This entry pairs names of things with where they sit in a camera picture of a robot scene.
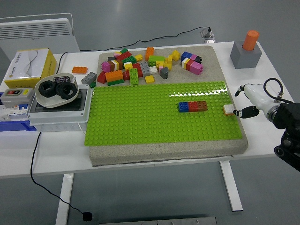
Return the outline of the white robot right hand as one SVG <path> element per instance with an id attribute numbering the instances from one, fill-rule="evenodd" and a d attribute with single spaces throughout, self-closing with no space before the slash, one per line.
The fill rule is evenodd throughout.
<path id="1" fill-rule="evenodd" d="M 262 84 L 245 84 L 240 86 L 235 96 L 237 97 L 241 92 L 244 93 L 253 105 L 242 110 L 234 110 L 233 113 L 235 115 L 242 119 L 247 119 L 257 116 L 261 110 L 270 122 L 273 121 L 280 102 L 275 102 L 274 99 L 268 96 Z"/>

